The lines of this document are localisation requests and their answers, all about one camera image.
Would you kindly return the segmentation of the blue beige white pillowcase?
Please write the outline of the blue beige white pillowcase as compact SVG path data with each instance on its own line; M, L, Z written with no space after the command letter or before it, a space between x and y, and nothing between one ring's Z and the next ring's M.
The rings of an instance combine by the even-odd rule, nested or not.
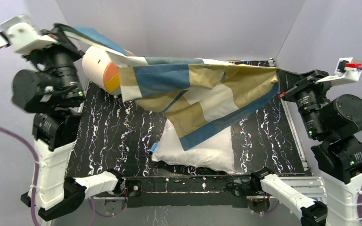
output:
M164 113L184 150L247 117L279 91L276 67L103 50L119 68L122 100Z

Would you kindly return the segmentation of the white pillow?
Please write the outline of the white pillow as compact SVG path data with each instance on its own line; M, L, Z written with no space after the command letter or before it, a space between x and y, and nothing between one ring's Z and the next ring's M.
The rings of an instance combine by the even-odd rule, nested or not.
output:
M173 124L167 120L163 134L156 147L152 148L152 161L169 165L210 168L227 174L236 173L231 127L223 129L197 146L184 150Z

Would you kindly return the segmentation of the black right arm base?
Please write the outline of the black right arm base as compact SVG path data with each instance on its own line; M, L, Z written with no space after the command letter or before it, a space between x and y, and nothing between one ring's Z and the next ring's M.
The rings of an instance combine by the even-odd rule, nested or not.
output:
M272 213L280 205L279 201L272 205L270 201L271 195L260 190L258 181L251 179L251 177L246 179L237 178L227 182L223 191L230 192L236 197L246 197L247 207L250 212L260 216Z

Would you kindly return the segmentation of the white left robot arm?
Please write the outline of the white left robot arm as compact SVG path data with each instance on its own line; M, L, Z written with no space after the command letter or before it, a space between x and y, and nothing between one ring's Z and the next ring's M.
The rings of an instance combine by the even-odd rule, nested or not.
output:
M22 28L10 36L16 53L35 71L20 70L12 81L12 103L34 114L33 183L21 201L50 221L77 210L85 198L108 192L126 194L123 174L108 169L100 174L66 176L82 114L75 111L85 100L74 63L85 56L71 39L98 48L126 51L98 31L55 24L52 30Z

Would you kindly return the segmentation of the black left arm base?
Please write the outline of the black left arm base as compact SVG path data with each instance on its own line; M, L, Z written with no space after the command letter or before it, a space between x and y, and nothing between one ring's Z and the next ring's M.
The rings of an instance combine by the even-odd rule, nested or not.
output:
M122 178L113 191L102 192L95 196L96 200L103 200L107 213L115 214L127 208L130 197L140 197L142 182L130 178Z

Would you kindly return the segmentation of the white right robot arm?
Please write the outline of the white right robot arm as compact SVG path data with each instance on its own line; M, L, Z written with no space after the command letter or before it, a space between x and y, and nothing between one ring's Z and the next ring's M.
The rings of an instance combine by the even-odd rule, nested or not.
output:
M303 226L362 226L362 99L343 94L326 97L337 77L325 71L277 72L279 97L295 103L312 146L326 190L326 201L316 201L263 168L251 174L253 191L264 192L285 205Z

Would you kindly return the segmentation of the blue pillow label tag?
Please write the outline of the blue pillow label tag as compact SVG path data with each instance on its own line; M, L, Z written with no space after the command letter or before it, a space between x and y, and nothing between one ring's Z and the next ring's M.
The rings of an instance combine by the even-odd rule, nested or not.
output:
M155 142L155 143L151 146L151 148L150 148L149 151L150 151L150 152L154 152L154 151L156 150L157 146L158 146L158 143Z

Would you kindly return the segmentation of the round cream drawer cabinet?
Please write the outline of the round cream drawer cabinet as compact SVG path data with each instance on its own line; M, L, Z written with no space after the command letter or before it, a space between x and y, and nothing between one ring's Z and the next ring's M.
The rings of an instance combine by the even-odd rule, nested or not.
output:
M82 58L82 69L87 78L107 93L121 94L119 68L109 57L110 53L95 47L89 47Z

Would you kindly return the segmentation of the aluminium table frame rail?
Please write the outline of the aluminium table frame rail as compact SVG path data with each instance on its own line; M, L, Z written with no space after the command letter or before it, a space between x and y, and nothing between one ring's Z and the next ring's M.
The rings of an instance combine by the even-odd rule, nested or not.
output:
M278 95L275 99L279 100L282 104L282 109L287 118L291 134L293 136L295 146L299 155L300 162L304 168L304 174L297 174L295 176L281 177L283 182L302 193L303 195L315 199L316 201L325 202L326 193L323 182L320 177L312 174L311 168L307 162L308 152L303 147L301 141L302 137L306 137L306 133L300 135L303 123L300 116L297 115L295 104L282 100Z

